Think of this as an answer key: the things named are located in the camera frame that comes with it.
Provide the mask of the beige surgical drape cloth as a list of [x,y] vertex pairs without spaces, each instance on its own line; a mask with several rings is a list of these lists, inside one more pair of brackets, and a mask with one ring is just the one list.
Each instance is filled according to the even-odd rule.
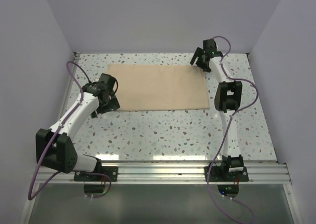
[[120,111],[208,109],[205,73],[195,66],[110,64]]

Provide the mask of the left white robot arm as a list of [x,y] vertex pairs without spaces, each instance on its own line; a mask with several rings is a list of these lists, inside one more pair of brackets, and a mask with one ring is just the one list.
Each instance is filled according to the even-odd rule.
[[88,117],[120,108],[117,89],[117,79],[108,74],[84,85],[70,109],[50,128],[36,133],[37,164],[63,173],[85,172],[90,180],[99,180],[103,174],[100,159],[79,153],[73,139]]

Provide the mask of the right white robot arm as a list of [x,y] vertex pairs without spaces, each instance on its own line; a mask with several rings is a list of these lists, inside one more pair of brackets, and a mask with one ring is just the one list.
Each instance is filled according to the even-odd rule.
[[198,47],[190,61],[196,64],[202,71],[214,72],[218,87],[214,97],[214,107],[219,112],[223,125],[223,142],[220,145],[216,157],[221,155],[219,165],[211,162],[205,167],[205,180],[207,182],[234,182],[247,181],[246,169],[237,138],[237,123],[233,120],[233,114],[241,105],[242,82],[232,79],[227,68],[213,62],[213,58],[223,57],[223,53],[217,50],[214,39],[203,41],[203,47]]

